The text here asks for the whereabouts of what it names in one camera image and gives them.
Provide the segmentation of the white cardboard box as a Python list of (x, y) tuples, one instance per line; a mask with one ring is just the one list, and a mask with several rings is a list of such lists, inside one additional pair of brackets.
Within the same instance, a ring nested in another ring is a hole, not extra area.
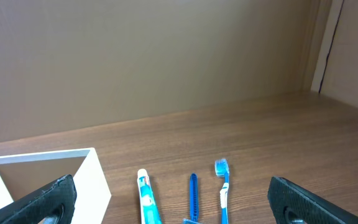
[(0, 176), (14, 201), (67, 174), (77, 191), (71, 223), (101, 223), (111, 193), (94, 148), (0, 156)]

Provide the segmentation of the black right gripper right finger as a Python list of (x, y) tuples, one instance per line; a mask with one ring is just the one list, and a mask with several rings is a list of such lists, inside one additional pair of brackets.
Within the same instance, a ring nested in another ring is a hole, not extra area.
[(358, 224), (358, 216), (283, 177), (271, 178), (267, 198), (280, 224)]

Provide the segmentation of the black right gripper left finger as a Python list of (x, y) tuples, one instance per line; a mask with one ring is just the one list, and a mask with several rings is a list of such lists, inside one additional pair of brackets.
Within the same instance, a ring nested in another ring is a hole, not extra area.
[(76, 198), (73, 176), (61, 176), (0, 209), (0, 224), (70, 224)]

